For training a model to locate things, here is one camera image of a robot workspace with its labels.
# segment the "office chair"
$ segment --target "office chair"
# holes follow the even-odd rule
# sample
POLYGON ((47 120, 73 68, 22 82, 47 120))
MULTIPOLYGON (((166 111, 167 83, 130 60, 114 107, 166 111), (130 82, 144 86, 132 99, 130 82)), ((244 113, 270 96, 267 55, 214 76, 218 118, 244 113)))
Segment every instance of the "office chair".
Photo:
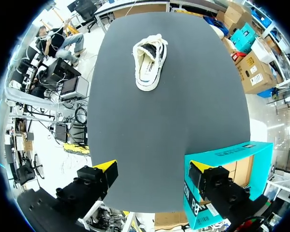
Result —
POLYGON ((35 178, 35 171, 42 179, 44 179, 44 177, 42 177, 40 175, 40 173, 37 169, 39 167, 43 167, 43 165, 37 166, 36 156, 37 156, 37 154, 34 155, 33 167, 31 165, 31 160, 29 158, 27 158, 27 157, 22 158, 22 160, 25 162, 25 164, 16 169, 16 175, 17 175, 17 179, 15 180, 16 183, 23 185, 26 182, 33 180, 35 178))
MULTIPOLYGON (((85 20, 85 22, 82 23, 82 26, 90 23, 87 26, 88 32, 90 32, 90 29, 97 23, 97 19, 95 18, 95 12, 97 9, 98 8, 91 0, 80 0, 76 5, 76 12, 78 12, 82 19, 85 20)), ((107 15, 102 17, 102 19, 105 18, 110 20, 110 17, 107 15)))

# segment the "gray table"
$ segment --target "gray table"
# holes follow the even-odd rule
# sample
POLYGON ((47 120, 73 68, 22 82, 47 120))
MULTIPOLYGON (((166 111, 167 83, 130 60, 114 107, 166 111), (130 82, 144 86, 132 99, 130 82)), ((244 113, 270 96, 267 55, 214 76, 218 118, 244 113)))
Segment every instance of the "gray table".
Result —
POLYGON ((183 209, 184 155, 249 141, 241 79, 222 41, 193 15, 115 20, 99 50, 88 104, 93 164, 118 161, 104 202, 119 210, 183 209), (161 33, 169 43, 157 88, 135 85, 132 47, 161 33))

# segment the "shoe insole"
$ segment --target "shoe insole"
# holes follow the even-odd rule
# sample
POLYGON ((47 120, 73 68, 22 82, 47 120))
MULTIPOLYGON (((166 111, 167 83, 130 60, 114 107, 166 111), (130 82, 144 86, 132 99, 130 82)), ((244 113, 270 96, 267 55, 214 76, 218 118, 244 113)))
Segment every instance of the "shoe insole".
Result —
POLYGON ((149 82, 150 79, 154 78, 152 69, 155 62, 146 54, 144 54, 144 59, 140 68, 140 79, 144 82, 149 82))

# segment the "person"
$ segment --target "person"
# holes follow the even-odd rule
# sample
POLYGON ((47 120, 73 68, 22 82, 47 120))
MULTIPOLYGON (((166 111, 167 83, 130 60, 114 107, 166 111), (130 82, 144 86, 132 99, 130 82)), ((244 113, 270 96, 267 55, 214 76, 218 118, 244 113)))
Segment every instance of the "person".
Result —
POLYGON ((45 56, 51 56, 54 58, 62 58, 72 62, 73 66, 78 65, 78 55, 85 51, 84 46, 84 36, 82 33, 69 36, 65 38, 62 34, 67 28, 70 20, 66 20, 62 28, 54 28, 50 31, 46 30, 45 26, 41 26, 37 36, 38 48, 45 56), (65 47, 75 43, 74 56, 70 51, 66 50, 65 47))

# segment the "shoe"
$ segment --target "shoe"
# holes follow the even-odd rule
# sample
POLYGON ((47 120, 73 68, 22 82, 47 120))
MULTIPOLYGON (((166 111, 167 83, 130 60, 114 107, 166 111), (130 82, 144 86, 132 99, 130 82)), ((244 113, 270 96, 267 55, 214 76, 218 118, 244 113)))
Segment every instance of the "shoe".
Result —
POLYGON ((152 91, 157 87, 166 59, 167 44, 161 34, 157 34, 134 45, 132 54, 135 61, 135 83, 140 90, 152 91))
POLYGON ((77 59, 77 61, 75 63, 72 62, 72 66, 76 67, 78 65, 78 63, 79 63, 79 60, 77 59))
POLYGON ((73 55, 74 55, 74 56, 78 56, 78 55, 82 54, 85 50, 86 50, 86 48, 83 48, 83 49, 80 50, 79 52, 75 52, 73 55))

